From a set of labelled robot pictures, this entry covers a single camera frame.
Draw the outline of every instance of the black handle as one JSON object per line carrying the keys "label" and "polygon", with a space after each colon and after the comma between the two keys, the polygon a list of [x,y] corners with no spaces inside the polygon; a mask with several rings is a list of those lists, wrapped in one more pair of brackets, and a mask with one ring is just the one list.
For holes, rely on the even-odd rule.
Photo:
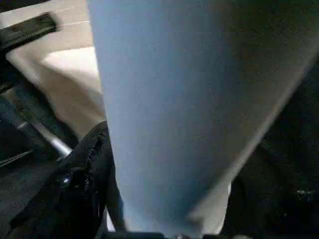
{"label": "black handle", "polygon": [[29,20],[0,30],[0,51],[6,54],[24,44],[57,31],[55,20],[49,13],[44,13]]}

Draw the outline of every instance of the black fabric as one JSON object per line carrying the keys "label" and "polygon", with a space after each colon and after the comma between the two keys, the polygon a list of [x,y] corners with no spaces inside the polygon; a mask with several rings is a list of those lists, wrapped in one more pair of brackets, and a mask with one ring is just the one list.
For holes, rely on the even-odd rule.
{"label": "black fabric", "polygon": [[232,185],[222,233],[319,236],[319,61]]}
{"label": "black fabric", "polygon": [[103,217],[112,167],[107,124],[102,122],[83,138],[11,221],[10,236],[93,238]]}

